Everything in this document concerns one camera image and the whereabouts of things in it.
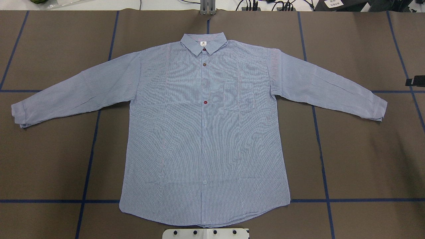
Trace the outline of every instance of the white sticker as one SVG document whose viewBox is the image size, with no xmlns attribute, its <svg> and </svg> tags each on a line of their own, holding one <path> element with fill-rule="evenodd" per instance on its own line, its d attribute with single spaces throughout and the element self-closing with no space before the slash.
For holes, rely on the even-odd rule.
<svg viewBox="0 0 425 239">
<path fill-rule="evenodd" d="M 326 0 L 325 3 L 330 9 L 344 5 L 341 0 Z"/>
</svg>

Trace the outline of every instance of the shirt pocket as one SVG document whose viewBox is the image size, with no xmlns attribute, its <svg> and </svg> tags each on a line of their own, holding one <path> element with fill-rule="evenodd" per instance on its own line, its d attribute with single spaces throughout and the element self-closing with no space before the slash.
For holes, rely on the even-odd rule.
<svg viewBox="0 0 425 239">
<path fill-rule="evenodd" d="M 230 111 L 246 111 L 255 107 L 252 83 L 225 83 L 224 109 Z"/>
</svg>

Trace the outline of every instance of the button placket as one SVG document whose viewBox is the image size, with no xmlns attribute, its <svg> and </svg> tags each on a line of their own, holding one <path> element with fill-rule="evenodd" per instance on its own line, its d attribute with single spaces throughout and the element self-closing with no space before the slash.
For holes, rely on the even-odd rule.
<svg viewBox="0 0 425 239">
<path fill-rule="evenodd" d="M 207 74 L 207 52 L 202 51 L 201 52 L 201 125 L 202 125 L 202 144 L 201 144 L 201 214 L 202 214 L 202 221 L 208 221 L 208 212 L 207 212 L 207 198 L 205 198 L 205 195 L 207 195 L 207 181 L 206 179 L 206 172 L 205 172 L 205 164 L 208 162 L 208 156 L 206 151 L 206 145 L 208 144 L 208 134 L 207 134 L 207 124 L 208 124 L 208 84 L 206 84 L 206 76 Z"/>
</svg>

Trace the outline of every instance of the shirt collar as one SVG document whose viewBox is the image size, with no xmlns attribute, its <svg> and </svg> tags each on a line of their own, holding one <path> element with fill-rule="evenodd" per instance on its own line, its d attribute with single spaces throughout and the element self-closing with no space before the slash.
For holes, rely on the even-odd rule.
<svg viewBox="0 0 425 239">
<path fill-rule="evenodd" d="M 220 47 L 227 44 L 224 33 L 217 34 L 184 34 L 180 42 L 196 56 L 202 51 L 203 47 L 199 42 L 206 41 L 205 49 L 208 54 L 216 52 Z"/>
</svg>

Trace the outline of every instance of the shirt hem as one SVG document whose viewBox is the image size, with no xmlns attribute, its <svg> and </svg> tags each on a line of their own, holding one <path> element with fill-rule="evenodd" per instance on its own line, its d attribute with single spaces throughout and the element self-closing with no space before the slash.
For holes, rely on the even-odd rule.
<svg viewBox="0 0 425 239">
<path fill-rule="evenodd" d="M 121 212 L 123 212 L 123 213 L 128 213 L 128 214 L 131 214 L 131 215 L 134 215 L 134 216 L 137 216 L 137 217 L 140 217 L 140 218 L 144 218 L 144 219 L 147 219 L 147 220 L 150 220 L 150 221 L 153 221 L 153 222 L 159 222 L 159 223 L 163 223 L 163 224 L 167 224 L 167 225 L 171 225 L 171 226 L 192 226 L 192 225 L 196 225 L 196 226 L 199 226 L 199 227 L 202 227 L 202 228 L 220 228 L 220 227 L 225 227 L 225 226 L 229 226 L 229 225 L 233 225 L 233 224 L 237 224 L 237 223 L 240 223 L 240 222 L 247 221 L 247 220 L 252 219 L 254 217 L 258 217 L 258 216 L 260 216 L 260 215 L 262 215 L 266 212 L 269 212 L 269 211 L 271 211 L 275 208 L 287 206 L 289 204 L 290 204 L 290 200 L 288 202 L 284 202 L 284 203 L 277 204 L 275 206 L 268 207 L 268 208 L 266 208 L 265 210 L 263 210 L 259 213 L 255 213 L 253 215 L 249 215 L 249 216 L 246 216 L 246 217 L 243 217 L 243 218 L 240 218 L 240 219 L 236 219 L 236 220 L 233 220 L 233 221 L 230 221 L 230 222 L 220 223 L 220 224 L 196 224 L 195 222 L 194 223 L 173 223 L 173 222 L 169 222 L 167 220 L 160 220 L 160 219 L 156 219 L 156 218 L 153 218 L 153 217 L 150 217 L 150 216 L 142 216 L 142 215 L 139 215 L 138 213 L 125 210 L 121 206 L 119 208 L 120 208 Z"/>
</svg>

